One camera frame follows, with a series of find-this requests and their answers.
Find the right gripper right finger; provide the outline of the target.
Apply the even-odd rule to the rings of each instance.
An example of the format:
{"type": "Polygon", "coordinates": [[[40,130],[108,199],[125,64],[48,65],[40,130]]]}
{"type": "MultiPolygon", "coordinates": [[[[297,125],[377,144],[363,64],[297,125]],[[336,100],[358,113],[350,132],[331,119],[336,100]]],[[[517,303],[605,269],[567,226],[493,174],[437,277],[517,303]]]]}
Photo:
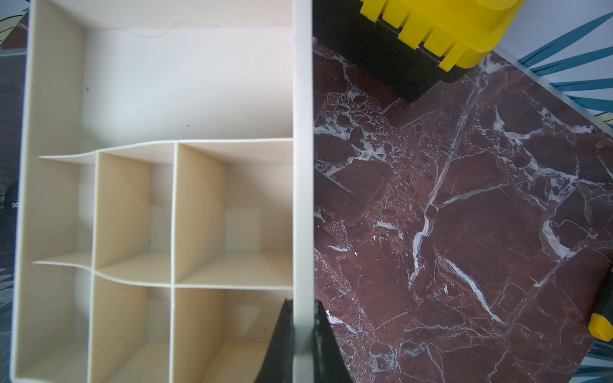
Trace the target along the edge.
{"type": "Polygon", "coordinates": [[[321,301],[314,303],[314,382],[353,383],[327,313],[321,301]]]}

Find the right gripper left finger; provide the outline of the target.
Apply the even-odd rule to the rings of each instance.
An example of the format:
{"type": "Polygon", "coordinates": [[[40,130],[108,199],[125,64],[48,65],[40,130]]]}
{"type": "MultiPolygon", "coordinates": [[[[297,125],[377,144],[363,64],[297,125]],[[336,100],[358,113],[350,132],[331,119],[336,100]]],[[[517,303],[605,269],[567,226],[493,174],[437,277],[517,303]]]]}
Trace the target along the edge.
{"type": "Polygon", "coordinates": [[[286,299],[255,383],[292,383],[294,352],[293,301],[286,299]]]}

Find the beige drawer organizer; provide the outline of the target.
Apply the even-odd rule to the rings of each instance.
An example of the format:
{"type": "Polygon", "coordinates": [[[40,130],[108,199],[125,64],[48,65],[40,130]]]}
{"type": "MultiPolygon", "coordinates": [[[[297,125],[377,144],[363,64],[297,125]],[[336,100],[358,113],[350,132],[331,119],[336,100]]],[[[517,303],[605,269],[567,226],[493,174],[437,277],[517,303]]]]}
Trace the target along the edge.
{"type": "Polygon", "coordinates": [[[313,379],[310,1],[33,1],[14,382],[313,379]]]}

